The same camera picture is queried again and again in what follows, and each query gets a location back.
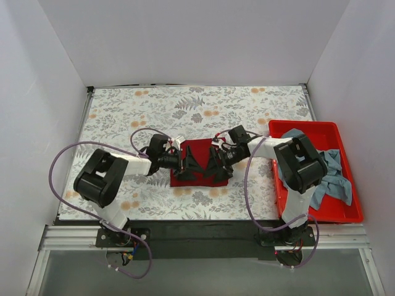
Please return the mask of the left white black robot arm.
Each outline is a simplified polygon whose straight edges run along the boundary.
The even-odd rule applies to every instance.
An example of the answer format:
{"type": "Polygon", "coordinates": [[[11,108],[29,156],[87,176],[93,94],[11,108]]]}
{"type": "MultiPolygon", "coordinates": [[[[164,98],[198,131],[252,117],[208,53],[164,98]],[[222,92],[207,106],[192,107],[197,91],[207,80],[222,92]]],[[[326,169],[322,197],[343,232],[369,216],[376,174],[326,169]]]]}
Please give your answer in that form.
{"type": "Polygon", "coordinates": [[[121,156],[96,149],[74,180],[73,188],[95,208],[99,219],[115,231],[124,230],[128,218],[116,201],[125,176],[150,176],[160,168],[173,171],[180,181],[194,181],[204,170],[192,155],[183,137],[152,136],[144,156],[121,156]]]}

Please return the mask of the grey-blue t-shirt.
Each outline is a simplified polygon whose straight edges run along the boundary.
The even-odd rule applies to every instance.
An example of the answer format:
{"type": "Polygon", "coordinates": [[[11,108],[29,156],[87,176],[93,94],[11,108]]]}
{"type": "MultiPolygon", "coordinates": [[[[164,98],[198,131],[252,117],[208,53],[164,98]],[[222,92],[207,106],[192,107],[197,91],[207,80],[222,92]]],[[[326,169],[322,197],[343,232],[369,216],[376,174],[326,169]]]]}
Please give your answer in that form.
{"type": "MultiPolygon", "coordinates": [[[[302,135],[303,132],[299,129],[291,129],[284,133],[281,138],[296,138],[297,136],[302,135]]],[[[321,183],[315,186],[315,190],[312,193],[312,198],[310,200],[310,206],[314,210],[319,210],[322,200],[325,195],[329,195],[335,199],[342,200],[346,205],[350,206],[352,203],[352,184],[351,182],[343,176],[342,166],[341,166],[341,155],[339,149],[329,149],[329,150],[317,150],[318,155],[323,160],[324,164],[327,168],[326,175],[322,178],[321,183]]],[[[283,176],[283,172],[278,167],[279,179],[283,183],[283,186],[286,189],[289,189],[285,181],[285,177],[283,176]]],[[[291,196],[287,196],[286,207],[284,212],[289,212],[288,205],[297,206],[297,209],[300,208],[300,205],[303,205],[303,209],[307,210],[305,207],[306,203],[304,201],[300,202],[300,198],[298,195],[291,194],[291,196]]]]}

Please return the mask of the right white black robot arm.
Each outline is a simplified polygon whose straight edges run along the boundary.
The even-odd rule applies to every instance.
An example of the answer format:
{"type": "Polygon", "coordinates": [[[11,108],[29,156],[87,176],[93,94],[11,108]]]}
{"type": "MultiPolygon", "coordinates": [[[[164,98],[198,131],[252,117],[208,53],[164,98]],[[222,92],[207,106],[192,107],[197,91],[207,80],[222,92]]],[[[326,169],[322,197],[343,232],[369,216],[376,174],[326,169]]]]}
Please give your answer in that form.
{"type": "Polygon", "coordinates": [[[205,178],[214,178],[215,183],[226,181],[233,176],[233,165],[247,159],[248,165],[254,157],[273,160],[280,168],[288,195],[286,207],[281,214],[282,225],[276,228],[261,226],[255,220],[244,185],[244,199],[252,222],[264,232],[277,232],[285,229],[297,229],[309,219],[309,207],[315,188],[327,174],[327,167],[317,150],[305,134],[292,138],[271,138],[246,131],[239,125],[229,129],[232,140],[229,148],[216,134],[212,139],[210,156],[204,170],[205,178]]]}

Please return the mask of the red plastic bin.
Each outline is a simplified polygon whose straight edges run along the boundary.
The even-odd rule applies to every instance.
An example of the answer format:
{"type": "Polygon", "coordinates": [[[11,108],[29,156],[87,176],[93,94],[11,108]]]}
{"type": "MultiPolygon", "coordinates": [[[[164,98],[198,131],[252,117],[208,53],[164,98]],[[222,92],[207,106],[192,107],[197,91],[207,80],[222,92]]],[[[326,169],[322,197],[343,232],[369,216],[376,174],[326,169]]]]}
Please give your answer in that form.
{"type": "Polygon", "coordinates": [[[338,130],[333,122],[328,121],[292,121],[292,120],[271,120],[268,123],[269,135],[273,138],[280,138],[291,129],[302,131],[318,150],[338,149],[342,166],[342,175],[351,182],[352,199],[347,205],[342,200],[330,195],[323,197],[318,210],[309,208],[309,213],[319,222],[332,223],[361,223],[364,219],[359,196],[354,185],[352,171],[349,166],[346,151],[338,130]]]}

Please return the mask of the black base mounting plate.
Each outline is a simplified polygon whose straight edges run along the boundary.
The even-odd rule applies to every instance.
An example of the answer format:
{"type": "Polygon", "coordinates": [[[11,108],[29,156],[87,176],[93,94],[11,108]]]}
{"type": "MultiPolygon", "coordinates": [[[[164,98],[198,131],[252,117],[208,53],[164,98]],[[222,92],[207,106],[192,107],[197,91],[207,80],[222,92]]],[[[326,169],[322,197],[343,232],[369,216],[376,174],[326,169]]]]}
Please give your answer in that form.
{"type": "Polygon", "coordinates": [[[256,258],[284,265],[298,265],[302,248],[316,247],[311,226],[264,232],[251,221],[129,221],[123,232],[101,226],[95,246],[132,259],[145,260],[150,247],[155,259],[256,258]]]}

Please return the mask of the floral patterned table mat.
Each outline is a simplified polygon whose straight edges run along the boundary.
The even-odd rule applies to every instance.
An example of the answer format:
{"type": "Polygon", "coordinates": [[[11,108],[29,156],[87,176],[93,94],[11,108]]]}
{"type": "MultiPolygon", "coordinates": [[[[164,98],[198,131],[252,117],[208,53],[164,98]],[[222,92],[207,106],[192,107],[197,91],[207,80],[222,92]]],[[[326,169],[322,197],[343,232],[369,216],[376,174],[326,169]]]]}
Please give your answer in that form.
{"type": "MultiPolygon", "coordinates": [[[[309,121],[309,104],[301,86],[156,86],[97,89],[93,93],[73,160],[60,220],[87,220],[92,206],[74,190],[78,172],[97,148],[106,145],[134,151],[149,144],[155,130],[186,139],[211,138],[243,125],[268,135],[270,120],[309,121]]],[[[247,185],[254,218],[277,218],[271,161],[255,158],[234,167],[225,187],[171,187],[168,170],[150,177],[127,176],[117,201],[132,220],[247,220],[247,185]]]]}

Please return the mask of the red t-shirt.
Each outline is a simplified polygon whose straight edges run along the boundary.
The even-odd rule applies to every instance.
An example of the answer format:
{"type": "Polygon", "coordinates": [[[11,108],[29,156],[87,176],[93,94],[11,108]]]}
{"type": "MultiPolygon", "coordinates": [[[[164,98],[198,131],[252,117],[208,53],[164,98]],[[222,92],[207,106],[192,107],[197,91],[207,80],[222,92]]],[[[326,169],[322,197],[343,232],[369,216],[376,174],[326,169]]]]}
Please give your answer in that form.
{"type": "MultiPolygon", "coordinates": [[[[194,139],[186,140],[181,143],[181,156],[186,156],[186,148],[189,146],[195,160],[205,170],[210,156],[210,147],[212,140],[207,139],[194,139]]],[[[171,187],[224,187],[228,186],[229,180],[225,180],[219,183],[214,183],[214,176],[205,178],[202,173],[193,173],[196,177],[192,181],[180,181],[175,176],[173,170],[170,170],[170,186],[171,187]]]]}

